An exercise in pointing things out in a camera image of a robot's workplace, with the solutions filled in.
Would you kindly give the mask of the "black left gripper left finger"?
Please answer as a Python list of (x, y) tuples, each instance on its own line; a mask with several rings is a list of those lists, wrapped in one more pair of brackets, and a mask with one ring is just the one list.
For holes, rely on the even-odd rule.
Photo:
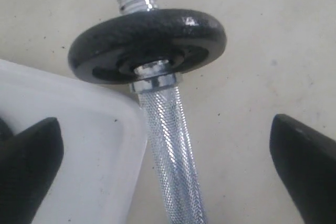
[(1, 223), (32, 223), (63, 157), (56, 118), (45, 118), (1, 142)]

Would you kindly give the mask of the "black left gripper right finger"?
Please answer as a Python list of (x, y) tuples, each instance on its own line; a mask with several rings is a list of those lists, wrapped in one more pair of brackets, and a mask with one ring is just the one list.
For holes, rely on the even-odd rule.
[(304, 223), (335, 223), (335, 140), (286, 114), (277, 114), (269, 150)]

